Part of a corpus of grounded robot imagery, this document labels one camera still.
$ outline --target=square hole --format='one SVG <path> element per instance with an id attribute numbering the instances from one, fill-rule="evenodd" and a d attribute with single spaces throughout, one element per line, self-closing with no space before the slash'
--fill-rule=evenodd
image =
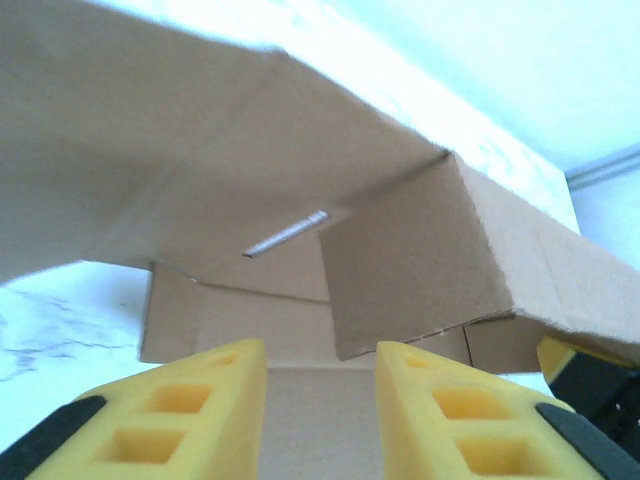
<path id="1" fill-rule="evenodd" d="M 451 420 L 509 418 L 502 402 L 483 387 L 446 387 L 433 391 L 444 415 Z"/>
<path id="2" fill-rule="evenodd" d="M 469 470 L 481 476 L 553 476 L 525 437 L 471 437 L 458 439 L 456 445 Z"/>
<path id="3" fill-rule="evenodd" d="M 184 432 L 163 429 L 119 429 L 94 460 L 114 463 L 167 463 Z"/>
<path id="4" fill-rule="evenodd" d="M 198 413 L 211 391 L 209 385 L 164 385 L 153 392 L 143 410 L 157 413 Z"/>

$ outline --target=cardboard flap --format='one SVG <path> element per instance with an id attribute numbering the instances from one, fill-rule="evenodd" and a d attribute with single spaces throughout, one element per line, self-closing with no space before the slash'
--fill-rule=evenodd
<path id="1" fill-rule="evenodd" d="M 539 372 L 536 347 L 555 330 L 531 318 L 507 318 L 465 325 L 471 365 L 491 373 Z"/>
<path id="2" fill-rule="evenodd" d="M 321 232 L 340 358 L 462 325 L 512 301 L 459 166 L 446 160 Z"/>
<path id="3" fill-rule="evenodd" d="M 536 235 L 538 224 L 554 221 L 458 157 L 455 161 L 510 291 L 513 309 L 540 318 L 562 318 L 555 282 Z"/>
<path id="4" fill-rule="evenodd" d="M 324 227 L 312 228 L 254 258 L 244 257 L 208 278 L 212 285 L 329 303 L 318 240 L 318 229 Z"/>
<path id="5" fill-rule="evenodd" d="M 260 337 L 271 367 L 371 370 L 375 365 L 375 353 L 338 360 L 326 303 L 201 285 L 163 265 L 153 269 L 145 322 L 145 362 L 169 362 L 239 338 Z M 415 345 L 470 363 L 462 329 Z"/>
<path id="6" fill-rule="evenodd" d="M 442 155 L 283 53 L 66 0 L 4 6 L 0 27 L 2 200 L 19 217 L 0 279 L 85 258 L 220 281 L 265 237 Z"/>
<path id="7" fill-rule="evenodd" d="M 553 336 L 594 352 L 600 352 L 606 355 L 612 355 L 614 358 L 626 360 L 636 366 L 636 368 L 640 367 L 640 344 L 638 343 L 618 340 L 606 336 L 577 334 L 563 331 L 556 331 Z"/>
<path id="8" fill-rule="evenodd" d="M 539 223 L 536 233 L 563 307 L 556 326 L 640 343 L 640 272 L 559 225 Z"/>

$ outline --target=cardboard box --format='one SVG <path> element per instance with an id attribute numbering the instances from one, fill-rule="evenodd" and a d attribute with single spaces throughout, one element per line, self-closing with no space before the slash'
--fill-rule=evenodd
<path id="1" fill-rule="evenodd" d="M 530 370 L 546 327 L 529 316 L 540 314 L 598 334 L 585 341 L 636 348 L 606 338 L 636 315 L 628 269 L 495 185 L 471 188 L 476 177 L 458 164 L 432 167 L 445 149 L 286 53 L 196 38 L 86 2 L 5 3 L 0 281 L 79 259 L 155 265 L 143 360 L 263 337 L 270 383 L 260 478 L 382 477 L 375 353 L 339 361 L 336 344 L 347 357 L 396 337 L 490 371 Z M 502 152 L 519 155 L 527 166 L 519 178 L 542 165 L 562 184 L 561 172 L 522 145 L 490 140 L 464 150 L 510 167 L 517 162 Z M 441 172 L 452 165 L 457 174 Z M 533 183 L 535 203 L 549 189 Z M 422 211 L 413 203 L 421 194 L 431 202 Z M 406 209 L 388 206 L 396 201 Z M 495 208 L 512 203 L 512 213 Z M 317 210 L 331 215 L 318 229 L 243 256 Z M 361 223 L 371 229 L 354 230 Z M 532 257 L 525 276 L 510 257 L 523 251 Z M 412 264 L 417 258 L 438 268 Z M 434 292 L 430 308 L 441 316 L 423 309 Z M 585 317 L 588 309 L 598 314 Z M 626 323 L 625 338 L 637 342 Z"/>
<path id="2" fill-rule="evenodd" d="M 463 327 L 472 364 L 494 372 L 535 367 L 549 330 L 640 361 L 622 347 L 640 343 L 638 272 L 454 155 L 321 244 L 341 358 Z"/>

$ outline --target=cardboard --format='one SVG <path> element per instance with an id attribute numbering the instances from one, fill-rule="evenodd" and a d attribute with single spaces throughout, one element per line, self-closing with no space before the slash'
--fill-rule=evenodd
<path id="1" fill-rule="evenodd" d="M 454 155 L 320 238 L 340 358 L 460 326 L 494 372 L 549 329 L 640 343 L 638 272 Z"/>
<path id="2" fill-rule="evenodd" d="M 0 281 L 79 259 L 159 265 L 144 359 L 260 335 L 296 368 L 378 339 L 474 363 L 497 324 L 470 324 L 516 314 L 638 339 L 611 320 L 634 309 L 626 267 L 462 164 L 433 167 L 448 152 L 282 51 L 71 0 L 3 5 L 0 27 Z M 317 210 L 331 219 L 243 257 Z M 487 365 L 524 368 L 510 352 Z"/>
<path id="3" fill-rule="evenodd" d="M 374 375 L 353 369 L 274 369 L 258 477 L 382 479 Z"/>
<path id="4" fill-rule="evenodd" d="M 143 361 L 168 362 L 251 336 L 264 339 L 271 368 L 375 365 L 375 354 L 338 360 L 329 303 L 203 285 L 154 266 Z M 422 339 L 418 346 L 470 363 L 462 330 Z"/>

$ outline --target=marble surface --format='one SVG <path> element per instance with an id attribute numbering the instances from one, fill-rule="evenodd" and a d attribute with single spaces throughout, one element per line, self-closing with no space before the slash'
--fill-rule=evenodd
<path id="1" fill-rule="evenodd" d="M 137 361 L 148 279 L 80 262 L 0 288 L 0 450 L 86 390 L 155 366 Z"/>
<path id="2" fill-rule="evenodd" d="M 319 1 L 100 3 L 284 48 L 577 230 L 559 170 Z M 0 450 L 78 394 L 153 367 L 137 361 L 148 281 L 145 271 L 81 262 L 0 288 Z M 545 389 L 540 376 L 515 379 Z"/>

